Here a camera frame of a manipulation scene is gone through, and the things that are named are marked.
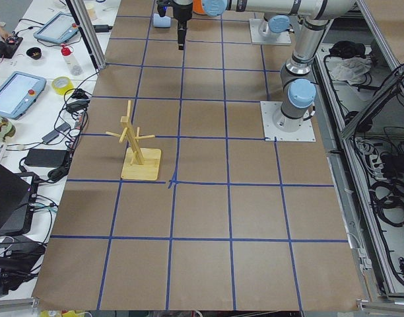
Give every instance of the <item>laptop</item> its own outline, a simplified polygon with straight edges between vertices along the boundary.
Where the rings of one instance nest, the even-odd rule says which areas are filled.
[[[29,185],[29,190],[18,205],[19,207],[1,227],[0,236],[19,236],[28,233],[32,226],[34,208],[31,204],[36,202],[39,176],[33,172],[17,173],[16,175]]]
[[[21,206],[30,184],[0,164],[0,230]]]

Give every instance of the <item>tape roll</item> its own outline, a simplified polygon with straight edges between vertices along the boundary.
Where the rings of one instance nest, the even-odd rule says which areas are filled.
[[[57,77],[52,81],[51,87],[57,94],[64,96],[64,94],[71,94],[74,86],[69,77]]]

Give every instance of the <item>red bottle cap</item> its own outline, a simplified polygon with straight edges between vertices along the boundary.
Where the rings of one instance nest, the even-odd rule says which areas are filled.
[[[71,50],[65,44],[62,44],[61,47],[62,47],[61,54],[63,56],[68,56],[71,54]]]

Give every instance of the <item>water bottle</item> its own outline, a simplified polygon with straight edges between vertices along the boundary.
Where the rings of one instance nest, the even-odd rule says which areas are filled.
[[[73,52],[65,44],[61,45],[61,54],[64,57],[65,63],[67,64],[72,75],[77,76],[83,72],[82,67],[79,65],[77,59],[73,55]]]

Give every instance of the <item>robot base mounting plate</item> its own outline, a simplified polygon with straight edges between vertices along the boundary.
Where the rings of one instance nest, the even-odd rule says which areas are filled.
[[[302,126],[295,132],[280,130],[273,123],[273,114],[281,107],[282,102],[261,101],[261,112],[263,122],[263,133],[266,141],[295,141],[315,142],[315,133],[310,120],[303,121]]]
[[[264,37],[259,34],[259,25],[262,23],[260,18],[251,18],[249,20],[250,24],[250,35],[252,37],[253,44],[269,44],[269,45],[280,45],[289,46],[292,44],[290,35],[288,32],[280,33],[278,36],[267,36]]]

